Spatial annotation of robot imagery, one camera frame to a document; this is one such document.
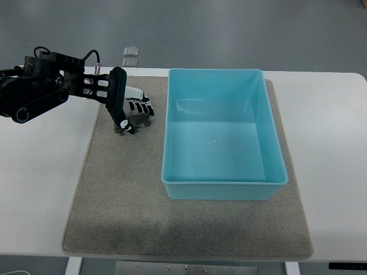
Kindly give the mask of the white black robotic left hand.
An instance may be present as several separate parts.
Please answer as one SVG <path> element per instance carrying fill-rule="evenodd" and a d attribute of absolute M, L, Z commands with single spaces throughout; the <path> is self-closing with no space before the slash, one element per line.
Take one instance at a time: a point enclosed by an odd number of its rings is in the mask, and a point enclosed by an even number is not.
<path fill-rule="evenodd" d="M 121 96 L 119 97 L 117 109 L 111 114 L 114 124 L 120 125 L 128 116 L 123 110 L 125 100 L 128 102 L 131 111 L 128 115 L 145 113 L 149 114 L 150 117 L 154 116 L 152 103 L 145 93 L 139 88 L 126 86 L 124 99 Z"/>

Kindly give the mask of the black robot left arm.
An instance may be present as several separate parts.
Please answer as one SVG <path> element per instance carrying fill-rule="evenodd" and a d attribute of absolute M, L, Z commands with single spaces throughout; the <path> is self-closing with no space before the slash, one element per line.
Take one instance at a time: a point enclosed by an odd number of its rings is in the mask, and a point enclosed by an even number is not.
<path fill-rule="evenodd" d="M 84 58 L 36 47 L 23 66 L 1 71 L 1 116 L 25 123 L 76 96 L 104 104 L 120 124 L 126 119 L 126 71 L 115 67 L 108 74 L 85 74 L 84 66 Z"/>

